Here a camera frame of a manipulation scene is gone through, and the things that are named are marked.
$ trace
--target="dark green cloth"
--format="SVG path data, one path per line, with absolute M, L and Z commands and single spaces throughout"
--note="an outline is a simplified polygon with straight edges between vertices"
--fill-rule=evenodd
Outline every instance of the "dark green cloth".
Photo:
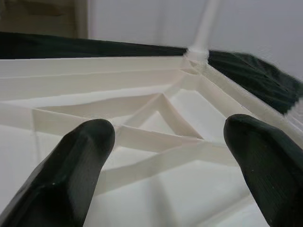
M 0 59 L 178 56 L 185 48 L 0 32 Z M 303 96 L 303 84 L 245 53 L 210 51 L 209 64 L 285 114 Z

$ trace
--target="white pole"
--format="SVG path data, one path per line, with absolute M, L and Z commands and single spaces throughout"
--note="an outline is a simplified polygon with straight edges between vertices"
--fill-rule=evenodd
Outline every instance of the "white pole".
M 212 32 L 218 9 L 222 0 L 208 0 L 201 16 L 201 22 L 196 34 L 194 43 L 188 48 L 186 53 L 190 61 L 201 64 L 208 63 L 208 43 Z

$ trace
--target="background wall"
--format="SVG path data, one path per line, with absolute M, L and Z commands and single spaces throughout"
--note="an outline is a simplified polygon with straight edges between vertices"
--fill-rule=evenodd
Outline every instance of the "background wall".
M 205 0 L 88 0 L 89 38 L 189 46 Z M 303 1 L 223 0 L 210 48 L 249 52 L 303 80 Z

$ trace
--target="white rod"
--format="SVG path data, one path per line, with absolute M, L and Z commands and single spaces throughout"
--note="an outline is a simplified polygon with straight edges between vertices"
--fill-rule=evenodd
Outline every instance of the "white rod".
M 187 57 L 189 60 L 207 63 L 209 55 L 209 38 L 217 18 L 221 1 L 222 0 L 208 0 L 205 3 L 205 9 L 203 10 L 195 41 L 187 51 Z

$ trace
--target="black fabric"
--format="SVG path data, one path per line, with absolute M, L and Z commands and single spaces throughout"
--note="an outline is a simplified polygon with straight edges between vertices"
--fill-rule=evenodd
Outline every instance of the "black fabric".
M 0 59 L 178 56 L 185 48 L 0 32 Z M 303 96 L 303 84 L 245 53 L 210 51 L 209 64 L 285 114 Z
M 226 120 L 224 138 L 272 227 L 303 226 L 303 151 L 280 129 L 251 116 Z
M 114 143 L 114 127 L 103 119 L 66 134 L 2 212 L 0 227 L 83 226 Z

